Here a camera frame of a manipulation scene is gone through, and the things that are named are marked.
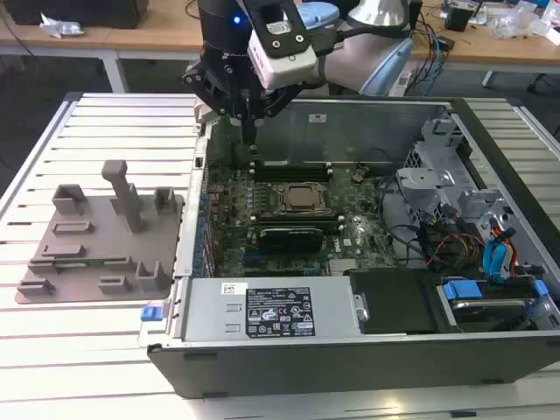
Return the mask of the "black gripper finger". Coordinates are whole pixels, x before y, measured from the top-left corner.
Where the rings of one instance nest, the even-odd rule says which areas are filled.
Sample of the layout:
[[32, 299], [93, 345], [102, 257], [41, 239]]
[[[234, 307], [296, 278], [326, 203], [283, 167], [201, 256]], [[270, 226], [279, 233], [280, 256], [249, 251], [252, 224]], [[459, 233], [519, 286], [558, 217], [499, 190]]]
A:
[[249, 98], [249, 143], [256, 141], [257, 123], [266, 117], [276, 116], [300, 92], [301, 85], [290, 85], [266, 93], [262, 91], [258, 97]]
[[219, 116], [233, 119], [240, 126], [241, 140], [249, 143], [248, 102], [233, 65], [212, 69], [205, 63], [195, 63], [185, 70], [182, 81]]

